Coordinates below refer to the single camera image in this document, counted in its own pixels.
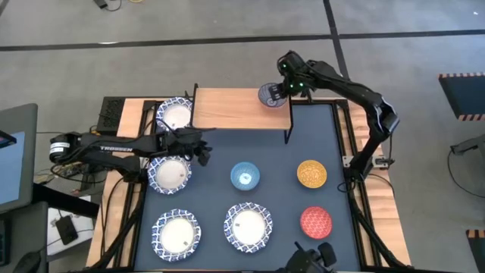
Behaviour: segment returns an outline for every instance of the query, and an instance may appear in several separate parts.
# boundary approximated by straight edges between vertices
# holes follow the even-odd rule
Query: gray floor
[[[111,7],[117,2],[109,2]],[[470,30],[485,26],[478,0],[331,0],[339,33]],[[114,13],[91,0],[10,0],[0,46],[329,33],[318,0],[123,0]],[[401,118],[390,171],[411,261],[419,268],[477,272],[465,237],[485,228],[485,200],[450,180],[449,146],[485,133],[458,122],[439,73],[483,71],[485,36],[341,41],[350,77],[385,95]],[[278,81],[276,60],[293,49],[336,65],[331,40],[0,52],[0,109],[36,102],[39,131],[86,131],[103,96],[172,96],[201,86],[257,87]],[[50,166],[50,135],[38,135],[36,170]],[[457,180],[485,195],[483,161],[453,157]],[[68,192],[78,187],[55,181]],[[87,247],[51,263],[80,269]]]

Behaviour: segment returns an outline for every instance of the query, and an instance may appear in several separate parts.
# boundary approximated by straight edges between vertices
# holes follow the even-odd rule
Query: white paper
[[[86,201],[91,201],[91,196],[83,196],[80,197],[81,199],[84,199]],[[89,240],[92,238],[92,235],[94,234],[94,226],[92,224],[92,219],[84,216],[79,216],[79,215],[74,215],[71,212],[66,212],[61,210],[62,216],[70,216],[74,227],[76,228],[77,231],[77,239],[74,241],[70,242],[67,245],[64,245],[62,243],[61,236],[59,235],[58,229],[55,227],[55,222],[58,221],[61,216],[59,215],[59,210],[49,208],[48,209],[48,222],[47,222],[47,244],[49,245],[50,243],[56,241],[53,244],[50,244],[47,246],[47,255],[52,256],[54,254],[57,254],[59,252],[62,252],[66,249],[71,248],[72,246],[76,246],[77,244],[80,244],[86,240]]]

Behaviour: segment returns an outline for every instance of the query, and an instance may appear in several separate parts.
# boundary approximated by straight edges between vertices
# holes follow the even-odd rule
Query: white plate
[[[252,202],[232,206],[224,221],[227,241],[244,253],[255,253],[266,247],[273,231],[271,213]]]
[[[172,130],[175,130],[189,125],[191,116],[191,101],[182,97],[173,97],[164,101],[158,107],[156,121],[157,125],[163,130],[169,129],[161,122],[162,119]]]
[[[182,190],[192,176],[190,163],[179,156],[152,159],[148,173],[150,187],[163,194]]]
[[[162,214],[153,225],[152,247],[163,260],[176,262],[196,251],[201,235],[194,214],[184,209],[172,209]]]

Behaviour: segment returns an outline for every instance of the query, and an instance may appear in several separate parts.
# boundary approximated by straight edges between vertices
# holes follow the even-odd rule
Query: dark blue tabletop
[[[192,177],[186,188],[172,196],[146,193],[139,234],[135,269],[224,269],[276,270],[285,266],[296,251],[332,244],[337,270],[357,271],[358,257],[349,203],[337,190],[343,182],[342,156],[339,151],[333,113],[329,105],[294,105],[294,128],[287,145],[280,130],[215,130],[204,133],[214,150],[206,167],[192,163]],[[325,185],[316,190],[302,186],[297,179],[298,165],[307,159],[327,169]],[[253,162],[261,172],[259,185],[249,192],[237,190],[230,182],[231,168],[238,162]],[[274,228],[268,245],[254,254],[241,253],[224,236],[227,210],[241,202],[255,202],[272,214]],[[299,225],[302,212],[309,206],[324,207],[332,216],[333,230],[324,240],[306,236]],[[193,213],[202,229],[197,250],[179,262],[166,262],[152,249],[152,225],[171,209]]]

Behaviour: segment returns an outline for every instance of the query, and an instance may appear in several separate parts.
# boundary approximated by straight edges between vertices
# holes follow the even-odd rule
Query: yellow plate
[[[305,160],[296,171],[300,183],[311,189],[322,187],[327,181],[327,170],[315,160]]]

